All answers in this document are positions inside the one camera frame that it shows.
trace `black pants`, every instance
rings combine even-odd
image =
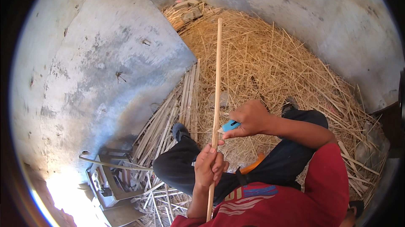
[[[284,114],[284,118],[301,120],[328,128],[325,116],[315,110],[291,109]],[[195,173],[191,163],[195,161],[199,153],[200,149],[195,141],[183,137],[173,148],[155,159],[153,170],[166,184],[185,194],[192,195]],[[247,183],[263,182],[294,187],[297,185],[296,177],[303,171],[314,153],[314,149],[283,139],[255,169],[243,175],[243,178]],[[215,187],[214,205],[221,203],[239,185],[236,174],[223,173],[220,182]]]

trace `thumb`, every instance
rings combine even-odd
[[[243,131],[243,129],[239,126],[235,129],[231,129],[227,132],[225,132],[222,136],[222,139],[229,139],[229,138],[237,138],[237,137],[244,137],[245,136],[245,132]]]
[[[211,169],[211,163],[215,160],[216,156],[217,156],[217,149],[211,148],[209,150],[209,153],[205,157],[204,162],[202,163],[202,165],[204,165],[206,168]]]

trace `dry straw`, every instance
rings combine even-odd
[[[345,82],[309,52],[303,42],[274,23],[267,24],[257,16],[210,7],[202,2],[196,7],[203,16],[185,24],[178,33],[199,59],[200,75],[195,86],[198,94],[191,103],[193,117],[199,118],[195,121],[197,128],[192,124],[189,129],[198,135],[200,147],[211,140],[214,108],[209,97],[215,94],[217,22],[223,18],[221,91],[228,93],[228,104],[220,110],[220,124],[228,121],[231,110],[249,99],[261,99],[270,113],[279,116],[284,100],[294,97],[300,109],[316,109],[327,117],[329,128],[347,151],[342,154],[348,157],[344,160],[349,177],[354,177],[350,178],[351,196],[368,203],[379,175],[350,159],[356,160],[359,142],[375,147],[362,133],[364,124],[377,124],[374,127],[377,129],[380,125],[354,98],[354,92],[359,93],[359,89]],[[182,14],[192,9],[170,7],[163,14],[174,25]],[[279,141],[267,135],[229,139],[219,151],[230,161],[230,169],[235,170],[253,163],[260,152],[268,154]],[[381,172],[384,163],[385,158],[373,170]],[[304,182],[306,170],[297,179],[300,184]]]

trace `right hand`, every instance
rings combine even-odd
[[[223,139],[263,134],[276,116],[268,113],[260,100],[252,99],[236,108],[235,111],[231,111],[229,118],[241,124],[224,133]]]

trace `sunlight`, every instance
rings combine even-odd
[[[65,167],[61,174],[55,174],[46,181],[55,207],[72,215],[77,227],[105,227],[103,221],[97,218],[96,209],[85,192],[78,189],[77,178],[77,171]]]

